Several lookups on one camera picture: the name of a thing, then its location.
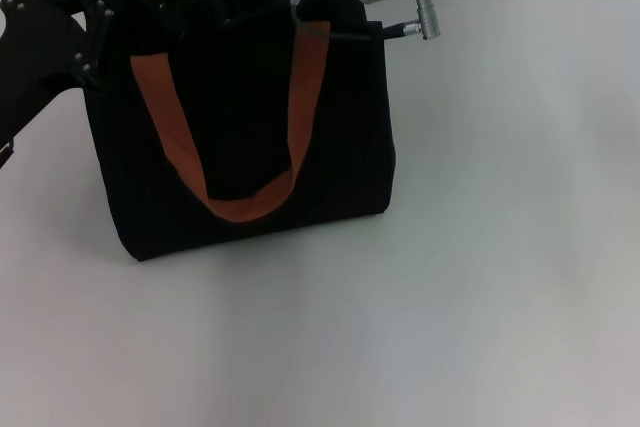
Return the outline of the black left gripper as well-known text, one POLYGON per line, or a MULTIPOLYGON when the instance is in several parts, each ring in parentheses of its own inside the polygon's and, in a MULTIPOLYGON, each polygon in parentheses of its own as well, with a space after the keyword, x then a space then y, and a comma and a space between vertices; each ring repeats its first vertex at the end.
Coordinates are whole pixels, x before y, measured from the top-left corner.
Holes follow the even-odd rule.
POLYGON ((115 9, 127 0, 0 0, 0 168, 16 136, 62 92, 102 89, 100 59, 108 47, 115 9), (85 14, 85 30, 69 14, 85 14))

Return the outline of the black bag with orange handles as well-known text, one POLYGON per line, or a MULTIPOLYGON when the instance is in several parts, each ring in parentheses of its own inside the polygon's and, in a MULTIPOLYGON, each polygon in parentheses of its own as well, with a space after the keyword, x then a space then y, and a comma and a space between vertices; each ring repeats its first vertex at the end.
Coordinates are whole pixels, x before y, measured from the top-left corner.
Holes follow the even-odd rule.
POLYGON ((85 96, 117 234, 144 261, 372 216, 395 170, 382 26, 291 16, 167 41, 159 0, 115 9, 85 96))

